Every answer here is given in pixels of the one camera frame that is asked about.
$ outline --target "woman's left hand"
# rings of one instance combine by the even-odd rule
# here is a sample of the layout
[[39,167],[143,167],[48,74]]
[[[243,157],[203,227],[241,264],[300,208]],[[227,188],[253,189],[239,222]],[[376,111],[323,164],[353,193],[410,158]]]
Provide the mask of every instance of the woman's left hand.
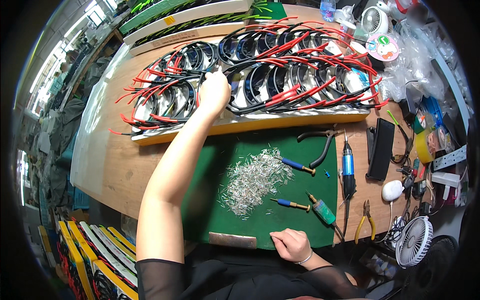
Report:
[[275,248],[280,257],[290,262],[299,263],[312,253],[310,242],[304,231],[287,228],[283,231],[270,232]]

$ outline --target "pliers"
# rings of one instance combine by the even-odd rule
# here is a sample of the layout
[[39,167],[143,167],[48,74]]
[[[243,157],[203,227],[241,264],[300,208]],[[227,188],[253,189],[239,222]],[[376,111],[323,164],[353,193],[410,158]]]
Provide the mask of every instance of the pliers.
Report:
[[359,243],[360,229],[366,217],[368,218],[368,221],[370,222],[370,226],[372,227],[372,240],[374,240],[375,239],[375,222],[372,216],[370,215],[370,200],[367,200],[363,203],[363,217],[361,217],[360,224],[357,227],[357,232],[355,232],[355,244]]
[[343,132],[343,130],[311,131],[311,132],[302,133],[301,135],[299,135],[297,137],[297,142],[298,143],[300,143],[301,141],[303,141],[307,137],[312,137],[312,136],[326,136],[327,137],[327,141],[325,143],[325,147],[324,147],[324,150],[323,150],[322,154],[320,154],[320,156],[316,160],[314,160],[313,162],[311,162],[308,165],[309,168],[311,168],[311,169],[316,168],[324,161],[325,157],[327,156],[328,147],[330,147],[330,143],[332,142],[332,138],[334,137],[335,134],[341,133],[341,132]]

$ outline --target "hello kitty sticker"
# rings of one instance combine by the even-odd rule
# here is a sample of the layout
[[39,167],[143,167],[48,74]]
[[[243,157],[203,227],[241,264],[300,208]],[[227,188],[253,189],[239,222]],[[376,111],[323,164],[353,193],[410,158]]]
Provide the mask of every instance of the hello kitty sticker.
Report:
[[398,45],[386,34],[377,33],[365,44],[368,53],[381,61],[392,61],[398,57]]

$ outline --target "black sheer sleeve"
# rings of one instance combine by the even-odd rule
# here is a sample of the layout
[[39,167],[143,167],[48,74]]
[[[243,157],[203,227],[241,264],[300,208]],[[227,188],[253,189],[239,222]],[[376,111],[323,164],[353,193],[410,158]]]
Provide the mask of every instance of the black sheer sleeve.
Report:
[[183,264],[163,259],[144,259],[135,264],[138,299],[177,299],[183,292]]
[[365,291],[354,286],[345,273],[335,266],[313,269],[298,276],[328,299],[364,298]]

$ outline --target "white mouse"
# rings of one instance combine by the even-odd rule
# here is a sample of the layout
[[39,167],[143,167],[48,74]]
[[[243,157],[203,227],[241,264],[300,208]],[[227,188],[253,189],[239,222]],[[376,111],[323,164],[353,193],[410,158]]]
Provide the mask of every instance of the white mouse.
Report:
[[400,180],[387,182],[382,188],[382,198],[385,201],[396,200],[402,194],[405,188]]

